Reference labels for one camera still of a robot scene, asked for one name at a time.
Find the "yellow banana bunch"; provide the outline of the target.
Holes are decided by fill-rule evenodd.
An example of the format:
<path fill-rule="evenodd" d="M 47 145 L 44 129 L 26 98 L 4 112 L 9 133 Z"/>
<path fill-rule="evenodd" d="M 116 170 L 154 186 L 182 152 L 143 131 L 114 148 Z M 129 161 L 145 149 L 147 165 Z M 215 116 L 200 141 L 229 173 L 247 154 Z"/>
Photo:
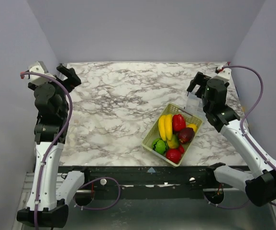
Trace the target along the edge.
<path fill-rule="evenodd" d="M 159 135 L 162 140 L 167 141 L 172 139 L 173 130 L 172 130 L 172 115 L 162 115 L 158 121 Z"/>

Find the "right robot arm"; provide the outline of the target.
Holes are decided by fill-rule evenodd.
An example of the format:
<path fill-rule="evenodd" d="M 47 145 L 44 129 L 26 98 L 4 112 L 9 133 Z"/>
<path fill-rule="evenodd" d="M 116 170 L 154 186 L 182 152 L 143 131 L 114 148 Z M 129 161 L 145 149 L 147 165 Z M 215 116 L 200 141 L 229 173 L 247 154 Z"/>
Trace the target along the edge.
<path fill-rule="evenodd" d="M 207 169 L 205 183 L 211 188 L 228 184 L 246 193 L 254 205 L 261 207 L 276 199 L 276 160 L 244 129 L 238 114 L 226 104 L 230 76 L 230 69 L 218 72 L 213 78 L 198 72 L 187 92 L 199 86 L 195 95 L 202 100 L 207 121 L 235 147 L 251 172 L 216 163 Z"/>

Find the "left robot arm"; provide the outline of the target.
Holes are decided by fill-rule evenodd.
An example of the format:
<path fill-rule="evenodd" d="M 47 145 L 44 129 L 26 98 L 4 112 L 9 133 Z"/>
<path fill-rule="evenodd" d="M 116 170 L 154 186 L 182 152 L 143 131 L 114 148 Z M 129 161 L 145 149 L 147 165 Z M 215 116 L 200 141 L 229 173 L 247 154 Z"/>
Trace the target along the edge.
<path fill-rule="evenodd" d="M 34 128 L 36 164 L 32 190 L 26 207 L 17 212 L 17 221 L 30 227 L 63 228 L 69 213 L 69 203 L 77 190 L 90 186 L 86 167 L 73 166 L 60 187 L 57 187 L 60 157 L 66 142 L 73 111 L 70 97 L 80 78 L 73 68 L 57 68 L 66 79 L 48 72 L 42 61 L 31 64 L 20 77 L 28 79 L 38 110 Z"/>

